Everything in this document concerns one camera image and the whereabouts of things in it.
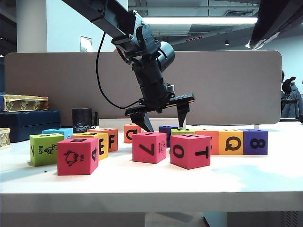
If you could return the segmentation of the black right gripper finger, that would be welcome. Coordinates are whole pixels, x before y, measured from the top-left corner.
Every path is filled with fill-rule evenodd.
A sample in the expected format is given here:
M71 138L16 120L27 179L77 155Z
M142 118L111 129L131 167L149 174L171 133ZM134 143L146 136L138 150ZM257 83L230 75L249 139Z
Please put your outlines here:
M258 20L254 26L247 48L260 49L265 44L276 39L280 34L292 29L303 22L303 11L287 13L258 11Z
M303 23L301 0L262 0L247 46L263 46L281 33Z

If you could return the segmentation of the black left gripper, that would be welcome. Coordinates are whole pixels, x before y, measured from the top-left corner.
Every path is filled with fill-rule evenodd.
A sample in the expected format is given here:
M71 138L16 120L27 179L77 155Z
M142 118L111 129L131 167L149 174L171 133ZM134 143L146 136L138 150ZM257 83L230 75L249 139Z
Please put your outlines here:
M175 96L174 88L164 82L162 72L156 60L136 61L132 64L143 98L139 106L128 108L125 115L131 115L132 123L140 126L147 132L153 132L153 127L147 112L161 113L163 109L177 106L179 128L183 128L189 102L194 101L194 95Z

